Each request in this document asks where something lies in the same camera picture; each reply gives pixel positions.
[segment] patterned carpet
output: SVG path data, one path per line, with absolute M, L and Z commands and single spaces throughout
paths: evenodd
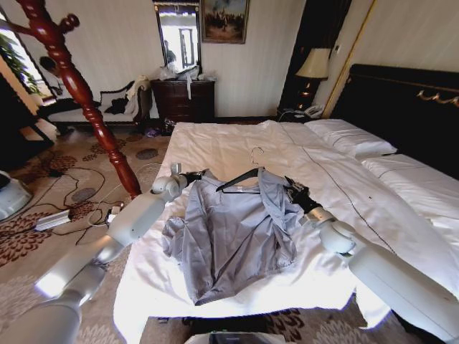
M 148 190 L 166 153 L 169 138 L 147 138 L 115 130 L 118 145 L 128 157 L 143 191 Z M 59 171 L 61 176 L 49 176 Z M 118 177 L 107 155 L 91 132 L 75 131 L 10 174 L 25 182 L 34 198 L 16 216 L 0 223 L 0 332 L 40 297 L 33 288 L 37 278 L 76 244 L 84 244 L 106 232 L 103 219 L 113 204 L 128 202 L 118 187 Z M 70 209 L 71 222 L 43 232 L 33 231 L 37 220 L 48 214 Z M 124 343 L 113 325 L 113 302 L 128 249 L 112 262 L 94 298 L 82 307 L 82 325 L 77 343 Z M 407 334 L 393 315 L 372 330 L 361 330 L 364 321 L 351 300 L 345 310 L 286 310 L 256 317 L 269 333 L 280 333 L 286 340 L 314 344 L 420 343 Z M 248 319 L 238 319 L 246 324 Z M 233 321 L 223 325 L 231 328 Z M 199 332 L 202 322 L 193 319 L 157 319 L 147 322 L 142 343 L 182 344 Z

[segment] wooden bedpost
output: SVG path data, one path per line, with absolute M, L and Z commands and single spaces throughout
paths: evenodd
M 107 151 L 110 162 L 131 198 L 141 193 L 136 175 L 120 152 L 111 131 L 105 126 L 102 114 L 93 102 L 93 94 L 83 76 L 72 63 L 72 55 L 65 46 L 64 34 L 80 25 L 74 14 L 55 24 L 44 7 L 44 0 L 17 0 L 29 19 L 29 28 L 12 24 L 12 29 L 30 34 L 46 47 L 49 57 L 59 66 L 62 81 L 72 97 L 81 105 L 83 115 L 91 122 L 96 138 Z

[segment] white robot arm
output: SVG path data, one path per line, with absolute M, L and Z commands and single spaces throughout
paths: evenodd
M 80 306 L 99 288 L 105 276 L 103 265 L 142 237 L 166 203 L 201 175 L 180 173 L 180 165 L 172 164 L 171 176 L 156 179 L 150 192 L 132 200 L 114 218 L 105 236 L 75 247 L 38 280 L 36 287 L 54 299 L 25 312 L 0 335 L 0 343 L 73 343 L 81 322 Z
M 309 197 L 307 187 L 292 181 L 290 200 L 319 229 L 322 245 L 337 254 L 351 272 L 407 322 L 446 343 L 459 343 L 459 302 L 453 294 L 385 248 L 358 234 Z
M 180 174 L 173 164 L 170 177 L 155 181 L 152 190 L 135 198 L 117 215 L 105 236 L 75 247 L 37 282 L 53 300 L 22 315 L 2 335 L 0 343 L 73 343 L 81 321 L 80 306 L 102 282 L 103 265 L 142 237 L 159 218 L 167 202 L 180 196 L 202 172 Z M 309 198 L 308 188 L 290 179 L 287 192 L 305 218 L 320 230 L 325 248 L 347 262 L 349 269 L 409 323 L 448 343 L 459 343 L 459 302 L 445 288 L 386 249 L 360 236 Z

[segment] mirror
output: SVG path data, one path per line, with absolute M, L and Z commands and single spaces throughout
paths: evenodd
M 198 64 L 199 2 L 154 1 L 164 65 L 175 73 Z

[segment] black headboard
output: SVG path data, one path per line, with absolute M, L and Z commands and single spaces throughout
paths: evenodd
M 459 73 L 354 64 L 331 117 L 459 179 Z

